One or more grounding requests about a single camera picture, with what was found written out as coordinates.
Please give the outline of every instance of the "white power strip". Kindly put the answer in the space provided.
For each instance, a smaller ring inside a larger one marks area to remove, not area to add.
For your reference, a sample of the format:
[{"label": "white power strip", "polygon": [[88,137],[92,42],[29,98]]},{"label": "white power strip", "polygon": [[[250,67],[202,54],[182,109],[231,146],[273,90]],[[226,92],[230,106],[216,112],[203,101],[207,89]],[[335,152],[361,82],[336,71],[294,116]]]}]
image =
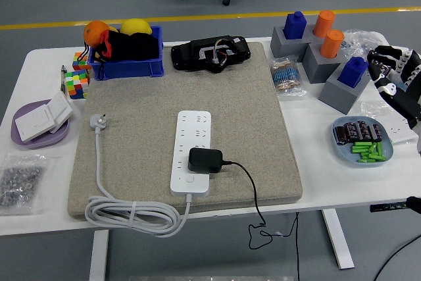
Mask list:
[{"label": "white power strip", "polygon": [[211,114],[207,111],[180,111],[172,159],[171,194],[206,197],[209,194],[209,174],[188,169],[192,147],[211,148]]}]

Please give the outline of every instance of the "blue plastic basket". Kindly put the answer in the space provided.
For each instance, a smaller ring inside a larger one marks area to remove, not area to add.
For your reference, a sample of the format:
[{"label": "blue plastic basket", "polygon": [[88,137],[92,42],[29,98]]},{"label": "blue plastic basket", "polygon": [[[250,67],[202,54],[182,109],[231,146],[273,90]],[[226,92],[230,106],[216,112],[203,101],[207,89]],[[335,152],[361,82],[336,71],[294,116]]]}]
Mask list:
[{"label": "blue plastic basket", "polygon": [[[161,77],[164,75],[164,67],[162,65],[162,28],[160,26],[152,26],[152,36],[158,39],[159,58],[147,59],[145,61],[119,61],[119,62],[105,62],[102,80],[113,78],[127,78],[127,77]],[[92,66],[95,73],[95,79],[99,80],[98,73],[100,62],[93,59],[95,50],[91,47],[89,50],[89,57],[87,64]]]}]

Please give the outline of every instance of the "purple plate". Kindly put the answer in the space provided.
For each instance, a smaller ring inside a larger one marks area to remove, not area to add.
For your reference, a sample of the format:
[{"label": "purple plate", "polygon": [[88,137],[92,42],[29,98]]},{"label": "purple plate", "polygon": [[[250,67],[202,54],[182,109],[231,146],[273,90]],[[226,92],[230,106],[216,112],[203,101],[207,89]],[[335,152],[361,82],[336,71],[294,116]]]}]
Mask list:
[{"label": "purple plate", "polygon": [[29,103],[27,105],[24,105],[19,110],[17,110],[17,112],[14,114],[13,119],[12,119],[12,130],[11,130],[11,138],[15,144],[29,148],[29,149],[39,148],[39,147],[44,147],[48,145],[53,145],[57,143],[58,141],[61,141],[67,135],[68,120],[54,134],[51,134],[50,132],[46,132],[25,143],[20,139],[18,127],[16,126],[16,123],[14,122],[14,120],[16,120],[17,118],[20,118],[22,115],[25,115],[26,113],[29,113],[32,110],[42,105],[46,105],[48,102],[50,102],[50,99]]}]

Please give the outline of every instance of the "orange ball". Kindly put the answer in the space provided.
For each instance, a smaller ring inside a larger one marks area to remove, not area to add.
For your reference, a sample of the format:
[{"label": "orange ball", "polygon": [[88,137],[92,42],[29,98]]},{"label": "orange ball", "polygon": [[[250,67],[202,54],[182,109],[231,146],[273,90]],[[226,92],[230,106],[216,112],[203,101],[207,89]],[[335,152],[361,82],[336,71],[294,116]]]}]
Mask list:
[{"label": "orange ball", "polygon": [[108,26],[108,24],[102,21],[91,21],[90,23],[86,24],[84,30],[85,43],[92,48],[96,48],[99,44],[101,44],[101,33],[109,29],[110,27]]}]

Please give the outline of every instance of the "robotic hand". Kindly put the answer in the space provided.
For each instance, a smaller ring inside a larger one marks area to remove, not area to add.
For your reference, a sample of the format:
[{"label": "robotic hand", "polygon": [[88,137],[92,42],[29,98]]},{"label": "robotic hand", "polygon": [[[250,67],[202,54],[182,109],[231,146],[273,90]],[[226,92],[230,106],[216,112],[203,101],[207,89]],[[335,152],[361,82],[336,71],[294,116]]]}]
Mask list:
[{"label": "robotic hand", "polygon": [[370,51],[368,71],[381,97],[408,120],[418,134],[421,154],[421,58],[412,49],[377,46]]}]

